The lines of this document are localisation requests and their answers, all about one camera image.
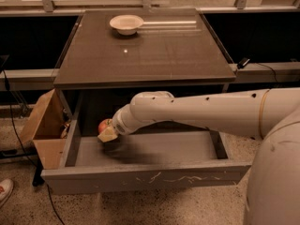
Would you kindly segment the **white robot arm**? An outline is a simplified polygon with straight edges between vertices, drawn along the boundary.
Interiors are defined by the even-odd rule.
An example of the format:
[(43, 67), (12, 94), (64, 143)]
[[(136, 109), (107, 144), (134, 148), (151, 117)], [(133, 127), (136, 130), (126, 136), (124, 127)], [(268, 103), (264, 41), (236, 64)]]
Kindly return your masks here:
[(141, 92), (98, 125), (106, 143), (158, 122), (262, 140), (247, 184), (245, 225), (300, 225), (300, 89), (175, 97)]

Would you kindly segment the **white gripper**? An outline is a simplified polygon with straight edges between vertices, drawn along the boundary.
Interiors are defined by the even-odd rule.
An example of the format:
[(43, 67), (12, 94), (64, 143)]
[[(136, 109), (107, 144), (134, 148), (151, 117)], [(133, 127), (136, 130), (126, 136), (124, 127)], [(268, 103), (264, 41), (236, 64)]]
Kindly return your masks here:
[(112, 117), (112, 126), (101, 127), (97, 137), (103, 143), (107, 143), (118, 138), (117, 132), (121, 135), (128, 135), (137, 129), (138, 121), (132, 115), (130, 108), (121, 108)]

